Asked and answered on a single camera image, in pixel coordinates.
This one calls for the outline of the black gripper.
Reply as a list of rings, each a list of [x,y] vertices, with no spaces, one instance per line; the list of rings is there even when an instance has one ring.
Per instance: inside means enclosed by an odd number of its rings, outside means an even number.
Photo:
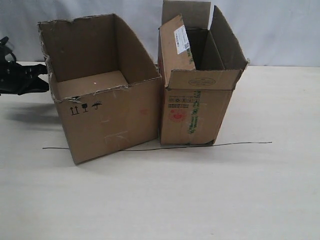
[[[41,78],[30,84],[24,75],[25,68],[17,63],[13,51],[7,46],[9,37],[0,39],[0,94],[24,95],[30,92],[48,92],[49,84]],[[28,65],[30,75],[46,75],[47,67],[43,64]]]

